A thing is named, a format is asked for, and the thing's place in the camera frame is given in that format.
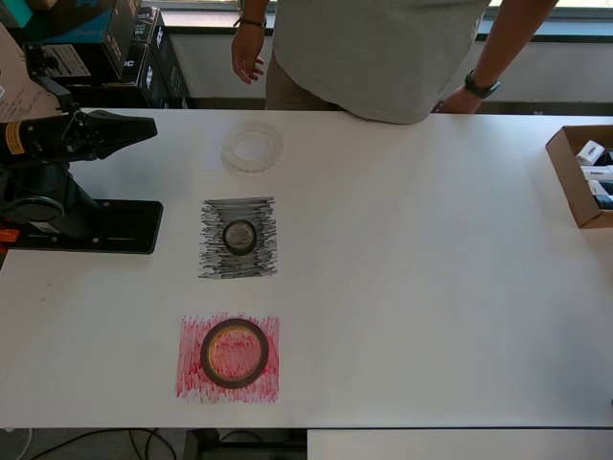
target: black robot mount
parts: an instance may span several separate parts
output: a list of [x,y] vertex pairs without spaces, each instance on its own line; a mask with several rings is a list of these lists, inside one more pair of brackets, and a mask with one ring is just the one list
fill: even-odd
[[0,220],[19,230],[9,248],[150,254],[163,207],[157,201],[92,199],[70,163],[110,156],[157,135],[151,118],[80,111],[46,76],[57,68],[39,45],[24,47],[30,78],[57,97],[62,115],[0,124]]

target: window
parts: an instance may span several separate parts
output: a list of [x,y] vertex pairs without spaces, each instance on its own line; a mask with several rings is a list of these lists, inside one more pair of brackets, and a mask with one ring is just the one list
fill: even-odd
[[[212,8],[217,9],[221,8],[225,9],[235,9],[237,2],[241,2],[243,0],[145,0],[147,3],[155,3],[155,4],[168,4],[172,6],[178,6],[178,4],[183,5],[192,5],[195,8],[199,6],[199,8]],[[503,0],[491,0],[489,4],[491,7],[499,7]],[[270,0],[270,3],[276,3],[277,0]],[[564,10],[564,9],[582,9],[582,10],[595,10],[595,9],[603,9],[610,8],[613,9],[613,0],[559,0],[556,9]]]

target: red scribbled square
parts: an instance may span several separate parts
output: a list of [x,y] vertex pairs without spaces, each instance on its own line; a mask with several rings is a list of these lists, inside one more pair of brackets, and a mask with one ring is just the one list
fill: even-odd
[[[204,373],[200,362],[202,341],[207,332],[230,318],[247,319],[260,327],[268,341],[268,361],[261,375],[238,389],[222,388]],[[274,403],[279,398],[279,317],[213,313],[184,317],[181,326],[179,362],[174,392],[177,398],[201,403]]]

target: black wristwatch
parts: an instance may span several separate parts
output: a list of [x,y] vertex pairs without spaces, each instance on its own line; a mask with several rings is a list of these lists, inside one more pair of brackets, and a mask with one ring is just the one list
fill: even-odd
[[258,26],[258,27],[262,27],[263,29],[266,28],[266,18],[264,18],[264,20],[262,22],[258,22],[258,21],[252,21],[251,19],[245,19],[244,17],[240,17],[237,22],[234,23],[234,27],[236,27],[238,24],[249,24],[251,26]]
[[495,84],[487,88],[478,87],[475,84],[474,78],[472,77],[472,74],[474,74],[474,72],[475,72],[474,70],[471,70],[470,73],[466,75],[466,78],[464,80],[464,86],[468,91],[470,91],[475,96],[478,96],[481,99],[485,99],[486,97],[490,96],[491,93],[493,93],[495,90],[497,90],[500,87],[500,81],[497,81]]

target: white table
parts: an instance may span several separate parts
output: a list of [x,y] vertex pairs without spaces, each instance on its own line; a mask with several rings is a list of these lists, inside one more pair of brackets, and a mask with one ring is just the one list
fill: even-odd
[[610,460],[613,431],[310,430],[308,460]]
[[[576,227],[544,146],[613,119],[118,111],[159,135],[75,164],[160,200],[152,256],[10,251],[0,426],[613,426],[613,230]],[[284,136],[259,177],[202,172],[219,126]],[[200,204],[275,196],[280,274],[197,277]],[[272,404],[173,395],[183,315],[275,312]]]

